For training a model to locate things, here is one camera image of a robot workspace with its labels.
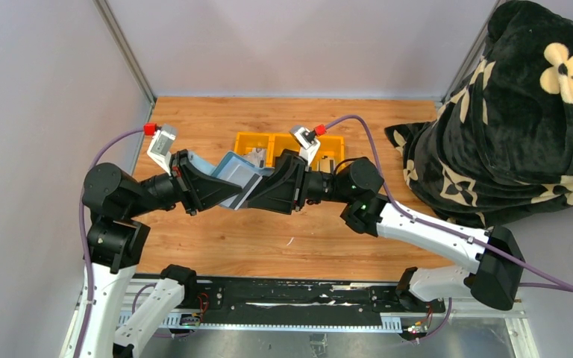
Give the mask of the grey white credit card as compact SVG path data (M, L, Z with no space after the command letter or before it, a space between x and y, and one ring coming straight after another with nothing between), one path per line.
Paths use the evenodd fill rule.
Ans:
M247 154L243 156L245 160L259 168L266 167L267 149L266 148L252 148Z

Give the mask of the blue leather card holder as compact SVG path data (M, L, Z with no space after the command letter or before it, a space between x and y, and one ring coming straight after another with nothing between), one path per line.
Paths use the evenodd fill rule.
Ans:
M220 207L230 210L238 210L241 207L245 207L245 200L260 183L260 180L267 178L274 171L272 167L256 167L245 160L243 156L233 151L228 151L215 167L212 177L226 180L242 187L240 194L219 204Z

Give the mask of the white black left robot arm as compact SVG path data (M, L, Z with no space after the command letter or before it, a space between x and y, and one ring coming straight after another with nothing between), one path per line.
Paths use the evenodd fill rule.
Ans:
M204 313L209 307L196 272L171 264L151 296L117 326L150 232L135 217L177 204L194 216L242 192L235 183L203 173L192 157L179 151L167 172L141 182L112 163L95 164L87 172L81 208L90 210L92 225L84 234L83 297L65 357L138 357L172 309L198 307Z

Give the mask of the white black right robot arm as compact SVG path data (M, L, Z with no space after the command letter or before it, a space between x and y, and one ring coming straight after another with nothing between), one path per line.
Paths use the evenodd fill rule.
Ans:
M524 257L509 229L464 227L426 216L380 194L382 186L380 172L366 157L329 173L307 169L297 152L285 150L245 207L290 214L307 204L344 203L340 217L354 232L397 239L452 261L443 268L406 269L396 291L403 310L415 311L437 298L474 298L496 310L513 308Z

